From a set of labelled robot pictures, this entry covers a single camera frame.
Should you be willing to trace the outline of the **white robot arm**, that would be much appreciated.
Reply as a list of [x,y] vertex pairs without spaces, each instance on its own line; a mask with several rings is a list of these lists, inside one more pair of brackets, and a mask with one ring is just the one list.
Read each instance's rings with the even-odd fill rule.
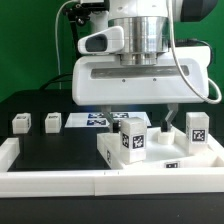
[[171,129],[180,103],[206,102],[212,50],[195,39],[178,41],[176,22],[198,22],[218,0],[81,1],[95,32],[78,41],[73,70],[78,105],[166,104],[161,129]]

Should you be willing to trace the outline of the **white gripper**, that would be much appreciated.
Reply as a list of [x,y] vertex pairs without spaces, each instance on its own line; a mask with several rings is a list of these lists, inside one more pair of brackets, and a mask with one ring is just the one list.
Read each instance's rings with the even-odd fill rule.
[[209,95],[210,49],[172,49],[164,26],[112,26],[80,39],[78,50],[82,57],[73,70],[73,100],[103,105],[111,133],[119,132],[119,121],[108,105],[168,104],[161,131],[170,132],[177,103],[200,102]]

